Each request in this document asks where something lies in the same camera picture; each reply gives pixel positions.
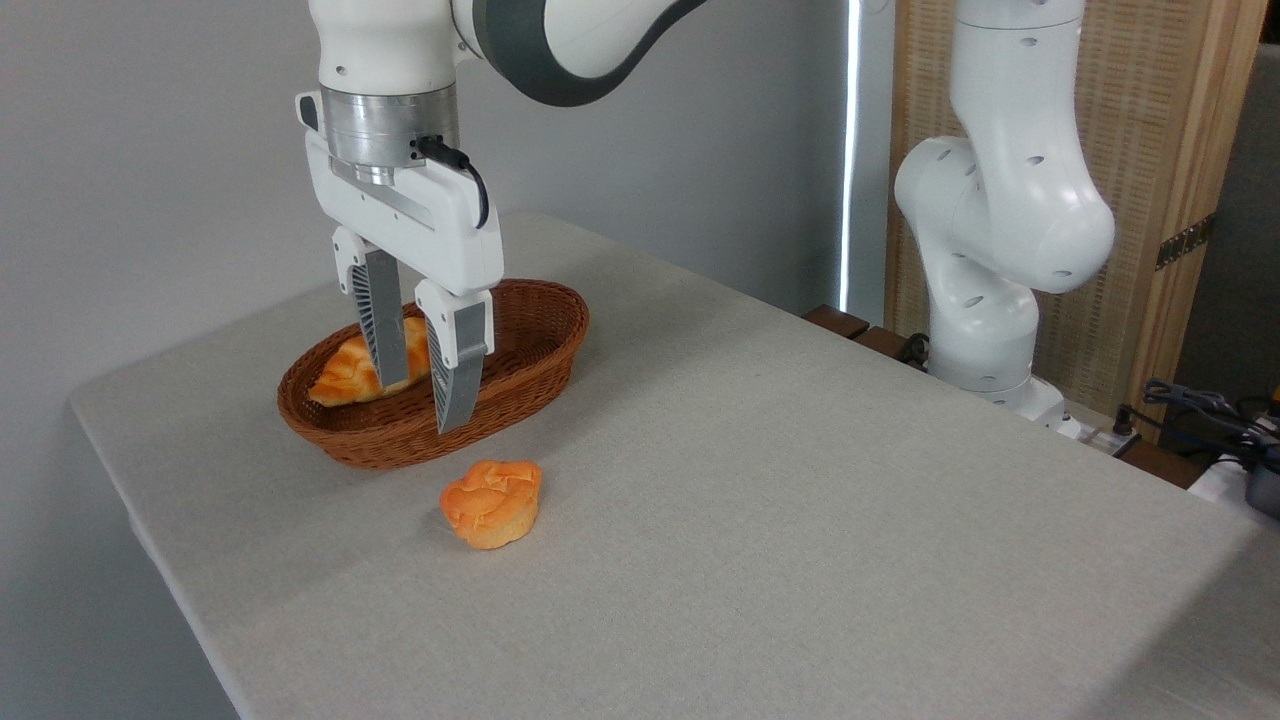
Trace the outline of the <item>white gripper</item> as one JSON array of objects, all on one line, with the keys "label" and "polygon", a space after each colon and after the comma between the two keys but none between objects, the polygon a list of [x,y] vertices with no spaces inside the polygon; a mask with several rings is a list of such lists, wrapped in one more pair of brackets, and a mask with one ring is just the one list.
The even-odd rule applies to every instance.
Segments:
[{"label": "white gripper", "polygon": [[317,201],[343,225],[333,234],[337,277],[355,301],[380,384],[410,378],[399,260],[429,278],[415,299],[428,323],[436,429],[443,436],[465,425],[495,351],[488,290],[506,273],[498,218],[480,219],[477,183],[463,170],[428,161],[398,169],[390,186],[371,184],[334,161],[320,133],[305,131],[303,142]]}]

